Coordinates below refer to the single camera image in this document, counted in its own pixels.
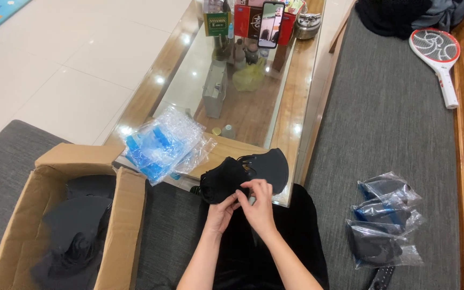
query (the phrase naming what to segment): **hand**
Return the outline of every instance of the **hand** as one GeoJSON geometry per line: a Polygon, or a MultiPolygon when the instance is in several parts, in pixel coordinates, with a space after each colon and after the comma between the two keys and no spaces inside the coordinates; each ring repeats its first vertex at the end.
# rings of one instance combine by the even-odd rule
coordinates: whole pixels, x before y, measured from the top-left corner
{"type": "Polygon", "coordinates": [[[271,205],[273,186],[264,179],[254,179],[241,184],[241,187],[253,190],[252,196],[255,196],[257,199],[254,205],[250,205],[248,198],[241,190],[235,191],[250,226],[254,228],[264,241],[265,238],[269,238],[270,235],[277,233],[271,205]]]}
{"type": "Polygon", "coordinates": [[[241,206],[239,202],[234,204],[236,199],[237,194],[232,194],[220,204],[211,204],[209,206],[209,213],[207,214],[204,231],[217,234],[221,237],[229,226],[230,218],[234,210],[241,206]]]}

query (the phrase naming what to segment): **black pants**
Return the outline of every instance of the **black pants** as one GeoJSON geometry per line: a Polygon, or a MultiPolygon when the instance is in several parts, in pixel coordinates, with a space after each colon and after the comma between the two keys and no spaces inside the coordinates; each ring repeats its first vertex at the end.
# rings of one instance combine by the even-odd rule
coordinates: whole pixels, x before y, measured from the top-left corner
{"type": "MultiPolygon", "coordinates": [[[[201,230],[209,205],[202,203],[201,230]]],[[[293,185],[291,207],[273,205],[275,225],[289,247],[320,285],[327,290],[328,275],[318,232],[316,208],[305,188],[293,185]]],[[[284,289],[273,258],[260,239],[254,241],[242,208],[234,211],[221,239],[214,278],[215,290],[284,289]]]]}

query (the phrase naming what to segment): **glass tabletop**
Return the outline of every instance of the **glass tabletop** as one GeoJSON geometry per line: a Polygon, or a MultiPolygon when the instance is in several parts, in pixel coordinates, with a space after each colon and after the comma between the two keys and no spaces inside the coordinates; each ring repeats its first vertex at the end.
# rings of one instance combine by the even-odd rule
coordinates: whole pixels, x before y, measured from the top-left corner
{"type": "MultiPolygon", "coordinates": [[[[174,106],[203,124],[208,133],[269,148],[294,40],[276,49],[247,52],[246,66],[235,61],[238,40],[257,43],[237,36],[233,42],[226,36],[206,37],[201,25],[151,117],[174,106]]],[[[190,37],[181,41],[188,43],[190,37]]]]}

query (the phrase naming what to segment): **yellow plastic bag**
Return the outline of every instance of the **yellow plastic bag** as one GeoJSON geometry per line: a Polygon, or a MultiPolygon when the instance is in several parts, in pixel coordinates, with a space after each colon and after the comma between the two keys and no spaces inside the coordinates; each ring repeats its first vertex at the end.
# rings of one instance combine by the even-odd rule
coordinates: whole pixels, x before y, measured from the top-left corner
{"type": "Polygon", "coordinates": [[[262,57],[256,64],[249,64],[245,69],[236,71],[232,76],[232,82],[234,83],[235,89],[240,92],[255,91],[264,79],[264,64],[266,60],[262,57]]]}

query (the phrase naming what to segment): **box flap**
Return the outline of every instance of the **box flap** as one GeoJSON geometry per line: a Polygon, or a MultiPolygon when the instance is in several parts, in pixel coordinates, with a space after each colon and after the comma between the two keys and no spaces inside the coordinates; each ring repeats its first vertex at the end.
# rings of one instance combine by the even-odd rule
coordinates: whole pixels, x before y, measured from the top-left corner
{"type": "Polygon", "coordinates": [[[146,176],[119,168],[100,272],[94,290],[129,289],[135,283],[146,176]]]}
{"type": "Polygon", "coordinates": [[[35,167],[65,164],[104,164],[112,162],[125,150],[125,146],[89,146],[60,143],[40,156],[35,167]]]}

